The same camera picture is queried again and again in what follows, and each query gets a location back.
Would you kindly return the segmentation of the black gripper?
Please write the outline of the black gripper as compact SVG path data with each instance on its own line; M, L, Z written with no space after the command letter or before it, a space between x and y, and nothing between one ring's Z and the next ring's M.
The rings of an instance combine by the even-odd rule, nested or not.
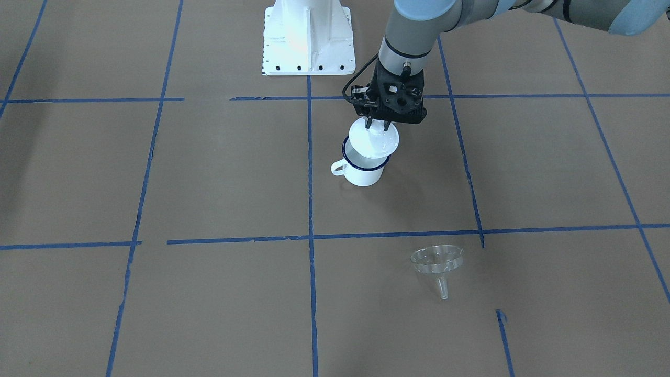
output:
M367 91L374 105L367 108L365 129L370 129L373 119L384 121L384 132L392 122L420 124L428 113L423 104L424 86L424 71L403 79L385 68L376 68Z

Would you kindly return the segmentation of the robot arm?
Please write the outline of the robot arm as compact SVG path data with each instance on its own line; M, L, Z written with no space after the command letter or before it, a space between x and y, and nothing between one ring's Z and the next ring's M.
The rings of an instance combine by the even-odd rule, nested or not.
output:
M427 114L424 68L438 36L517 9L634 36L668 13L668 1L395 1L371 60L371 81L352 86L347 100L366 126L373 120L419 124Z

